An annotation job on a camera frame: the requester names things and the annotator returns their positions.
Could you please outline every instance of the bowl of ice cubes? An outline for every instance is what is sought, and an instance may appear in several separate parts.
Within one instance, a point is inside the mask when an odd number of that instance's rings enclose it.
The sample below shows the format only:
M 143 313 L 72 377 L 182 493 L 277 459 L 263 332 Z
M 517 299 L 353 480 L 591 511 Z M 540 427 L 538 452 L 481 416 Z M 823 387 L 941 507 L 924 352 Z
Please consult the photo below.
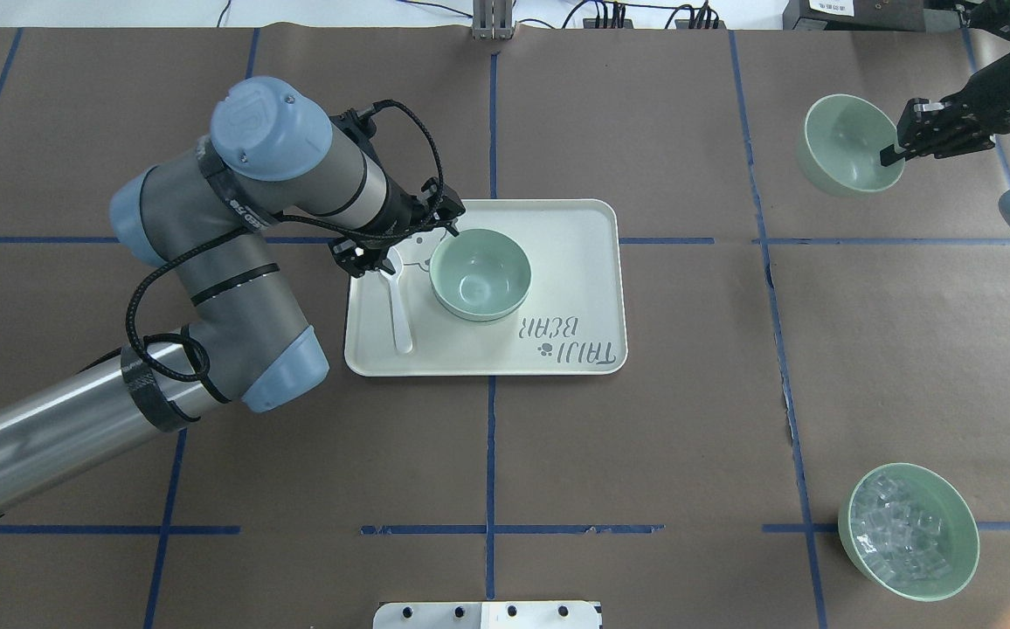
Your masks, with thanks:
M 980 530 L 939 475 L 889 463 L 866 475 L 839 510 L 839 540 L 866 576 L 913 601 L 960 593 L 980 564 Z

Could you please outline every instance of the white tray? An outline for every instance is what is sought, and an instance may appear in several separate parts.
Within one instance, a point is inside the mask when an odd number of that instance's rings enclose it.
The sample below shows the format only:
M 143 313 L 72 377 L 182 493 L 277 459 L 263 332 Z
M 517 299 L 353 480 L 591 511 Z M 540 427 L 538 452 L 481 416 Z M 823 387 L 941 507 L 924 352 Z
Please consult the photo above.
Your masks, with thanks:
M 466 321 L 431 292 L 428 261 L 444 230 L 397 245 L 412 353 L 397 353 L 388 284 L 349 282 L 346 365 L 363 376 L 612 374 L 625 362 L 618 224 L 594 199 L 467 200 L 460 230 L 484 227 L 516 240 L 532 264 L 528 298 L 496 321 Z

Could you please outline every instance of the label sticker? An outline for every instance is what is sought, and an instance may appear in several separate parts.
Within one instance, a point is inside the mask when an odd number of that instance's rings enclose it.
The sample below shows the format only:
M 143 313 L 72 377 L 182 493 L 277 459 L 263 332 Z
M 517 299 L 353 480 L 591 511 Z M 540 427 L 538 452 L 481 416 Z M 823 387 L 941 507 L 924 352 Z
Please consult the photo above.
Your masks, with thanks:
M 832 13 L 833 16 L 853 17 L 853 0 L 808 0 L 813 11 Z

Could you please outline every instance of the ice cube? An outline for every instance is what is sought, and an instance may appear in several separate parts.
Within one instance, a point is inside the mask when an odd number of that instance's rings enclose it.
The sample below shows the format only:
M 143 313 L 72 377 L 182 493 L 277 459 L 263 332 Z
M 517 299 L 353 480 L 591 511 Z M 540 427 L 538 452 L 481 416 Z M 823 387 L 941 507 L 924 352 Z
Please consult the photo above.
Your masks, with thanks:
M 866 511 L 862 514 L 862 521 L 870 533 L 884 532 L 893 526 L 893 511 L 888 507 Z
M 886 505 L 885 508 L 890 511 L 890 521 L 892 521 L 894 525 L 904 524 L 911 526 L 910 517 L 912 517 L 913 513 L 912 503 L 894 501 L 889 505 Z
M 913 527 L 908 521 L 895 521 L 890 528 L 890 546 L 894 552 L 904 552 L 912 547 Z
M 855 504 L 855 510 L 860 511 L 880 509 L 880 507 L 885 506 L 878 491 L 874 490 L 873 483 L 862 483 L 862 487 L 857 489 L 857 493 L 853 497 L 853 504 Z
M 923 550 L 928 550 L 930 548 L 935 548 L 936 539 L 935 537 L 923 532 L 919 528 L 912 529 L 912 535 L 909 539 L 909 551 L 913 553 L 920 553 Z
M 868 561 L 866 565 L 869 566 L 874 576 L 877 576 L 881 582 L 889 583 L 897 578 L 897 570 L 893 569 L 891 562 L 884 558 L 880 558 L 877 561 Z
M 924 572 L 924 565 L 921 564 L 920 558 L 917 558 L 915 554 L 900 554 L 897 557 L 897 569 L 902 574 L 906 581 L 921 581 L 922 579 L 928 579 L 928 575 Z
M 928 579 L 941 579 L 951 573 L 951 565 L 947 558 L 944 558 L 940 550 L 929 548 L 916 553 L 917 560 L 920 561 L 921 569 Z
M 921 533 L 928 535 L 929 537 L 939 537 L 940 530 L 943 526 L 943 521 L 939 516 L 929 513 L 927 510 L 921 509 L 919 513 L 916 514 L 915 522 L 913 526 L 916 526 Z
M 878 494 L 881 501 L 892 503 L 894 501 L 904 501 L 908 497 L 908 486 L 904 482 L 889 478 L 885 474 L 877 474 L 872 479 L 873 489 Z

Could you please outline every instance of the metal stand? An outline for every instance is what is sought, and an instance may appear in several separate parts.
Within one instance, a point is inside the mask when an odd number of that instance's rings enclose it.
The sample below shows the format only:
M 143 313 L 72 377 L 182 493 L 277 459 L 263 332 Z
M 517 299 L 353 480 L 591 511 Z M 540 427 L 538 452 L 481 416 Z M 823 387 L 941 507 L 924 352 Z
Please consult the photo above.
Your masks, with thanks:
M 474 0 L 474 38 L 512 39 L 513 0 Z
M 373 629 L 601 629 L 602 605 L 586 601 L 488 601 L 385 604 Z

